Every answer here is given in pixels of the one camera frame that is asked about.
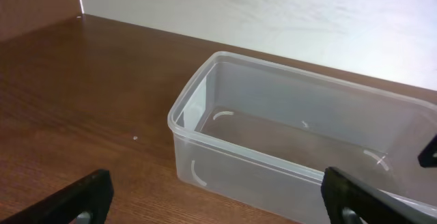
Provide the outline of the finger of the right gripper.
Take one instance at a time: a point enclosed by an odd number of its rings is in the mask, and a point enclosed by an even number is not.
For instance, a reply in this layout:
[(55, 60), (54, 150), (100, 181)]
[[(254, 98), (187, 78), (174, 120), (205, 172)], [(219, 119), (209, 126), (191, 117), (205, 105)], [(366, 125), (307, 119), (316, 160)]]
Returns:
[(424, 149), (418, 155), (417, 158), (420, 166), (424, 168), (436, 167), (437, 166), (436, 150), (437, 150), (437, 135), (433, 137), (433, 139), (424, 147)]

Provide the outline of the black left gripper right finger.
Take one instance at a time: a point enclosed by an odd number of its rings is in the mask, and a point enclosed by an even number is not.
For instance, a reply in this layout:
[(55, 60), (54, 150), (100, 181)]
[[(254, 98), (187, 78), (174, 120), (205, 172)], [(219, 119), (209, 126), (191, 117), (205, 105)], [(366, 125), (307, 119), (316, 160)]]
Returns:
[(436, 218), (416, 210), (348, 173), (328, 167), (321, 193), (331, 223), (436, 224)]

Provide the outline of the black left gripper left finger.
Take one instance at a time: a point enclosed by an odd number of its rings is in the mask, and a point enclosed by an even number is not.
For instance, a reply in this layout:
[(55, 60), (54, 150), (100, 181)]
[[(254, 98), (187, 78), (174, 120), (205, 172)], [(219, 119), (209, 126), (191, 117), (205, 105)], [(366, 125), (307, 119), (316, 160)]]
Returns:
[(91, 224), (104, 224), (113, 196), (110, 172), (98, 169), (1, 222), (71, 223), (80, 214), (88, 214)]

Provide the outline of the clear plastic container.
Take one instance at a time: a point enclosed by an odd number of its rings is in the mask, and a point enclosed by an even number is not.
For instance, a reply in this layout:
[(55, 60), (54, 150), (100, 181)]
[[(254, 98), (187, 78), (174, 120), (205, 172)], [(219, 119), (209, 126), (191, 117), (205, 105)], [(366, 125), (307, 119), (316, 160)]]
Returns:
[(436, 105), (229, 52), (213, 54), (168, 114), (182, 181), (300, 223), (329, 221), (338, 167), (436, 216)]

